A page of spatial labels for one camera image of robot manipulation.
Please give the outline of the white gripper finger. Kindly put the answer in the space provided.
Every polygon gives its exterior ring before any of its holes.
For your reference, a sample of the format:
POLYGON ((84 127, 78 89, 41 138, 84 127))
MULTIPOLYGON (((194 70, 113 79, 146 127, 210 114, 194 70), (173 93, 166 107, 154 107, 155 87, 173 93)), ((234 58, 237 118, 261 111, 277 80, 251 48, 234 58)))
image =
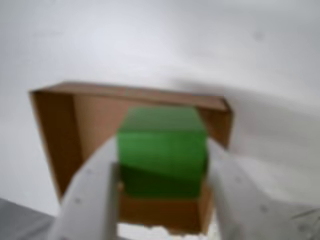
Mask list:
POLYGON ((49 240, 118 239, 118 154, 108 139, 75 173, 63 196, 49 240))
POLYGON ((208 139, 207 150, 207 182, 222 240, 320 238, 319 206, 272 199, 219 143, 208 139))

